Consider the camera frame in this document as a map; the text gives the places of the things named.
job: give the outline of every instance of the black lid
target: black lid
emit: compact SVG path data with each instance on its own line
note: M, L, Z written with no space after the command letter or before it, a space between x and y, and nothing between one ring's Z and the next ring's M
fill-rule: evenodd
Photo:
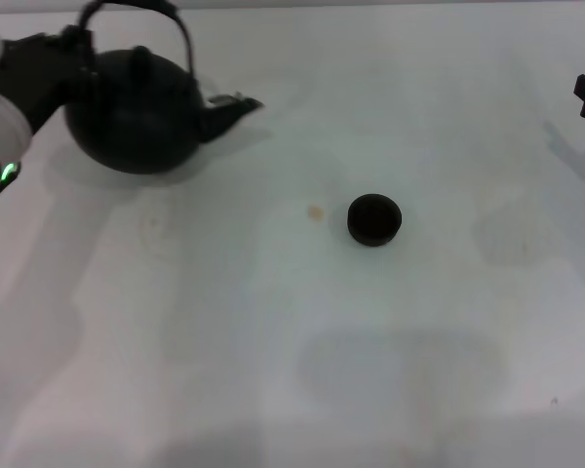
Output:
M349 207L347 227L353 238L368 247L390 242L401 227L401 210L388 197L363 195Z

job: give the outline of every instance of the white tabletop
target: white tabletop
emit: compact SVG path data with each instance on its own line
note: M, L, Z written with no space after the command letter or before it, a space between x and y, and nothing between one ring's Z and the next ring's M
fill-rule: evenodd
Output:
M585 3L185 18L205 94L267 107L153 178L37 135L0 196L0 467L585 467ZM183 58L154 14L95 30ZM370 192L381 249L346 230Z

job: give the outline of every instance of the teapot handle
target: teapot handle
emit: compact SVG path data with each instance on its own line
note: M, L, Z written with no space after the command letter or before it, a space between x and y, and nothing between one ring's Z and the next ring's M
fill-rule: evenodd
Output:
M151 10L152 12L160 13L167 18L173 20L179 27L179 30L186 44L187 59L186 64L188 67L188 74L192 77L195 63L193 59L193 43L191 42L190 35L186 26L177 14L177 7L168 2L167 0L93 0L88 3L80 14L78 19L78 28L81 33L84 33L89 24L91 17L97 13L106 4L115 4L128 7L142 8L143 10ZM90 71L94 71L95 68L95 54L91 41L84 41L85 43L85 64Z

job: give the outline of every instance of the black teapot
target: black teapot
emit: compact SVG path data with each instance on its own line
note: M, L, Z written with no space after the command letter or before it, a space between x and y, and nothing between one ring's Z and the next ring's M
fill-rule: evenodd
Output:
M104 166L131 174L155 174L182 164L200 145L230 130L262 104L250 97L216 96L204 101L195 76L190 36L166 0L95 0L85 7L78 27L104 4L152 10L173 20L186 43L187 71L137 46L96 55L87 41L86 98L65 107L76 142Z

